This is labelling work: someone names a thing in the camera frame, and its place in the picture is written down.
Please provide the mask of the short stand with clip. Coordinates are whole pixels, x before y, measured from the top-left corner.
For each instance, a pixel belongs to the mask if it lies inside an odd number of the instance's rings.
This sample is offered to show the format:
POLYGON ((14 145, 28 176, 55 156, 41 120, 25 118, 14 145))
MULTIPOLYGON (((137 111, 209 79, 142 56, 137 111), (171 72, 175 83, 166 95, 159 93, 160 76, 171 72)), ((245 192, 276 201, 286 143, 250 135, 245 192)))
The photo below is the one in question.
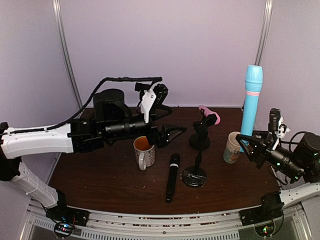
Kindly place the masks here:
POLYGON ((198 133, 194 133, 189 137, 189 145, 196 150, 200 149, 200 146, 202 145, 202 149, 208 149, 211 141, 209 139, 209 137, 207 136, 206 138, 200 138, 198 133))

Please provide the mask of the pink toy microphone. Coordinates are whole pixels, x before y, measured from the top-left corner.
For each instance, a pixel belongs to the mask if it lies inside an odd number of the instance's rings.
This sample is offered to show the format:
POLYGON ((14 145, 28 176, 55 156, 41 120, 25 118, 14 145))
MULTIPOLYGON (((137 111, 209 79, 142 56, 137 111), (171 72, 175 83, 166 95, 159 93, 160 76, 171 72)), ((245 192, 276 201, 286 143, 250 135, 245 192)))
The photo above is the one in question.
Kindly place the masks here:
POLYGON ((221 122, 221 117, 219 116, 219 114, 217 112, 210 110, 208 107, 206 107, 204 105, 199 105, 198 109, 199 109, 200 113, 206 118, 211 115, 215 115, 215 117, 216 117, 216 121, 214 123, 215 125, 218 125, 221 122))

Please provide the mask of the short stand with taped base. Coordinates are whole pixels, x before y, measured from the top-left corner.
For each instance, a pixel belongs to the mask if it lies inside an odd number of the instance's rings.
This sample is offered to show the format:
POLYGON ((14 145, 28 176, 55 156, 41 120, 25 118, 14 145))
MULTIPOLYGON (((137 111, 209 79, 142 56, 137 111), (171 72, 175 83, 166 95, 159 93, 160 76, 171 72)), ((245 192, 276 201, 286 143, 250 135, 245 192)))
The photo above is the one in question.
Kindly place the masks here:
MULTIPOLYGON (((200 138, 208 137, 208 127, 215 124, 217 118, 215 115, 210 115, 209 117, 202 117, 201 121, 194 121, 192 126, 195 130, 195 133, 199 134, 200 138)), ((194 165, 186 167, 181 175, 183 183, 191 188, 201 188, 207 182, 207 174, 200 167, 202 163, 202 145, 198 150, 198 153, 195 157, 194 165)))

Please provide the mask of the blue toy microphone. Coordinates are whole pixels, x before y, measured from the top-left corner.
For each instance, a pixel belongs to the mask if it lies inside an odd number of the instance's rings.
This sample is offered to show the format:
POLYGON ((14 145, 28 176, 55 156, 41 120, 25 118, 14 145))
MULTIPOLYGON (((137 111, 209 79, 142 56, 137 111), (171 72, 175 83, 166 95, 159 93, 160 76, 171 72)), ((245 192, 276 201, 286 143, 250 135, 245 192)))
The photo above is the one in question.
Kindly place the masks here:
POLYGON ((240 131, 242 135, 252 136, 262 85, 263 68, 259 65, 248 65, 245 75, 245 100, 240 131))

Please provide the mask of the tall black phone stand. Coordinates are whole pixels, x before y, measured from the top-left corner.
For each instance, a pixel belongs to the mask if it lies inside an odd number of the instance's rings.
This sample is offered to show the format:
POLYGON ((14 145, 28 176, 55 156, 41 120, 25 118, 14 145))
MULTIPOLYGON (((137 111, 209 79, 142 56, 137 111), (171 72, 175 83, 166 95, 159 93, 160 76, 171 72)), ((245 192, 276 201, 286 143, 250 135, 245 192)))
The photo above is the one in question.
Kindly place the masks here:
POLYGON ((136 106, 136 110, 138 110, 139 107, 140 107, 140 104, 142 102, 142 98, 143 98, 143 96, 145 94, 145 91, 148 91, 149 89, 150 89, 150 85, 149 84, 145 84, 145 83, 141 83, 141 82, 136 82, 135 83, 134 90, 139 93, 139 102, 138 102, 138 104, 136 106))

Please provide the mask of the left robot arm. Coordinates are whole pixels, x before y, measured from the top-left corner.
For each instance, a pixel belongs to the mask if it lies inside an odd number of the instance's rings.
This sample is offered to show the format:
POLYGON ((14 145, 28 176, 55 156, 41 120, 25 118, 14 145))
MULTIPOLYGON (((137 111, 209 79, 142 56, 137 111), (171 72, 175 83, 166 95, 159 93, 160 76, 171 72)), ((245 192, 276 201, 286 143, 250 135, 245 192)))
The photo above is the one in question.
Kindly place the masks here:
POLYGON ((125 104, 124 92, 110 88, 93 95, 93 113, 88 118, 67 120, 59 126, 13 128, 0 125, 0 179, 19 186, 54 214, 68 211, 65 194, 41 181, 22 162, 27 155, 45 153, 88 153, 117 141, 144 136, 159 148, 166 147, 186 131, 184 126, 165 124, 158 129, 157 110, 172 113, 163 104, 168 94, 165 85, 142 90, 137 113, 125 104))

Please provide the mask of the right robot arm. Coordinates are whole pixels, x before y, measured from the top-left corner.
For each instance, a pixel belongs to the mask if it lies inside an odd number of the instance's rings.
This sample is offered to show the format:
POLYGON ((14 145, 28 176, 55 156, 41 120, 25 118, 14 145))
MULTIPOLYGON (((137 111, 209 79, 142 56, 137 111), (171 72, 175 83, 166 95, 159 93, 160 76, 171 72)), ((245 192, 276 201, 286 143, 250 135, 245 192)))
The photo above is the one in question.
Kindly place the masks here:
POLYGON ((304 184, 288 190, 266 193, 261 206, 240 211, 242 223, 255 220, 267 221, 281 216, 281 211, 303 200, 320 194, 320 137, 312 132, 303 132, 303 137, 294 150, 285 149, 275 142, 271 133, 263 132, 261 138, 238 134, 235 138, 248 160, 260 169, 264 164, 273 167, 290 179, 293 184, 300 179, 304 184))

